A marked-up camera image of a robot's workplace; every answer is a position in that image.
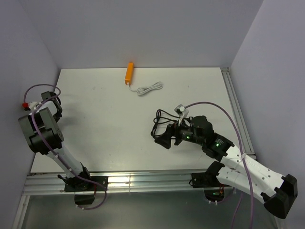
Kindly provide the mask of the orange power strip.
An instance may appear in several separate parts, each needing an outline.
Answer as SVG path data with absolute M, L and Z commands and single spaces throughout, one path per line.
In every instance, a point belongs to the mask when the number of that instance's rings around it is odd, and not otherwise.
M 134 63 L 129 62 L 126 69 L 126 74 L 124 78 L 124 82 L 126 85 L 131 85 L 132 77 L 133 77 Z

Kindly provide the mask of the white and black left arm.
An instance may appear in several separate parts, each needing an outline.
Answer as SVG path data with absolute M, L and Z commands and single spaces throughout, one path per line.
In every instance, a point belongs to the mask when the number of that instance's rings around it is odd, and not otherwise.
M 61 101 L 54 92 L 41 94 L 42 102 L 24 105 L 30 111 L 18 119 L 26 142 L 34 153 L 40 153 L 52 159 L 66 174 L 58 176 L 71 188 L 88 190 L 93 179 L 87 168 L 75 159 L 63 145 L 63 133 L 58 126 L 62 117 Z

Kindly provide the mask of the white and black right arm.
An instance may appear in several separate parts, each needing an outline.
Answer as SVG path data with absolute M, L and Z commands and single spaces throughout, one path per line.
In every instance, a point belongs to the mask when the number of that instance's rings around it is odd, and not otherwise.
M 232 186 L 259 200 L 272 215 L 285 219 L 297 198 L 297 179 L 277 173 L 254 160 L 224 136 L 213 130 L 205 116 L 167 125 L 155 143 L 170 149 L 187 141 L 200 145 L 202 151 L 214 162 L 206 170 L 206 180 L 211 186 L 219 183 Z

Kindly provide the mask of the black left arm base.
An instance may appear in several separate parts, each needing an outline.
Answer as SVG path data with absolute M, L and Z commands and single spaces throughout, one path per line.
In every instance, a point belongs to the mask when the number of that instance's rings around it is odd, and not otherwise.
M 77 177 L 64 178 L 61 175 L 57 175 L 57 177 L 65 183 L 64 192 L 74 193 L 74 203 L 78 208 L 84 208 L 85 210 L 96 209 L 107 198 L 107 176 L 92 176 L 90 177 L 91 182 L 78 179 Z M 97 191 L 104 192 L 103 200 L 97 206 L 89 207 L 95 201 Z

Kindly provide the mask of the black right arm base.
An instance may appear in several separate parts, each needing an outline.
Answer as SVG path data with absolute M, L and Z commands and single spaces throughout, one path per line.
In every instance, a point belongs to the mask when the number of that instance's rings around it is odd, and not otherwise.
M 224 185 L 216 178 L 224 165 L 220 162 L 213 162 L 205 172 L 191 173 L 189 185 L 193 188 L 212 188 L 204 191 L 205 197 L 210 201 L 221 201 L 224 199 Z

